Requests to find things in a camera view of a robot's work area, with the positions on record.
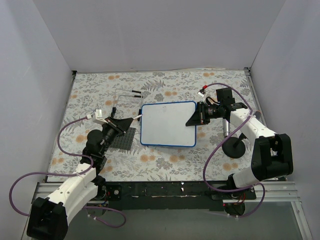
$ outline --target robotic arm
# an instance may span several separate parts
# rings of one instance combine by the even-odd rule
[[[199,91],[204,97],[205,88]],[[229,132],[229,123],[236,128],[242,125],[248,115],[249,109],[242,102],[236,103],[231,88],[216,90],[217,101],[210,103],[198,102],[192,117],[186,126],[206,125],[210,119],[222,118],[224,121],[224,136]],[[245,153],[242,139],[247,138],[254,146],[251,166],[228,177],[228,189],[242,188],[259,183],[260,181],[290,175],[293,172],[293,159],[291,140],[286,134],[277,134],[259,122],[255,117],[250,119],[240,129],[239,138],[230,137],[222,149],[231,158],[240,158]]]
[[[106,180],[98,175],[107,158],[105,153],[115,137],[128,131],[133,118],[102,118],[102,111],[93,113],[94,123],[102,125],[102,130],[92,130],[87,135],[83,155],[93,159],[93,166],[84,174],[68,178],[57,190],[45,199],[38,197],[32,204],[27,235],[35,239],[64,239],[68,225],[75,215],[93,198],[101,198],[106,194]],[[91,161],[82,157],[74,173],[88,169]]]

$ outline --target table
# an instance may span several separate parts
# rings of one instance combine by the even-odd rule
[[[141,91],[144,103],[198,102],[201,97],[197,92],[209,83],[224,83],[236,88],[252,108],[256,108],[243,70],[78,73],[66,106],[63,125],[92,113],[94,109],[102,109],[103,116],[108,117],[117,101],[114,96],[116,88]],[[217,88],[213,86],[207,89],[212,98],[215,98]],[[236,93],[233,96],[236,102],[241,102]],[[115,118],[135,117],[139,104],[139,98],[120,98]],[[110,148],[106,153],[107,162],[100,175],[107,181],[201,181],[208,156],[223,140],[221,119],[212,119],[210,124],[198,126],[197,143],[192,148],[143,146],[140,144],[140,122],[135,120],[131,127],[136,128],[131,150]],[[61,135],[62,148],[80,154],[86,145],[87,134],[93,129],[101,129],[101,126],[91,120],[71,125]],[[219,149],[208,165],[207,180],[226,180],[230,174],[248,167],[253,147],[247,140],[244,143],[246,153],[238,159],[227,157]],[[55,146],[49,171],[72,173],[79,161],[80,157],[65,155]],[[47,181],[63,182],[65,179],[49,176]]]

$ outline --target black stand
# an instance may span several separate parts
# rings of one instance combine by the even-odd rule
[[[222,150],[225,155],[230,158],[238,159],[241,158],[246,152],[246,146],[242,141],[246,136],[241,133],[240,137],[230,137],[223,145]]]

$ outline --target blue-framed whiteboard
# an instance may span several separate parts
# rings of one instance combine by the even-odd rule
[[[186,126],[197,107],[195,101],[147,103],[141,108],[140,143],[145,146],[192,148],[197,127]]]

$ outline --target white wall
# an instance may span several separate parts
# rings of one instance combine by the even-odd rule
[[[72,70],[250,67],[285,0],[33,0]]]
[[[17,240],[27,218],[11,209],[9,188],[48,169],[72,72],[32,0],[0,0],[0,23],[0,233]],[[20,210],[29,212],[38,179],[17,185]]]
[[[320,2],[287,0],[252,66],[266,122],[291,137],[293,179],[320,239]]]

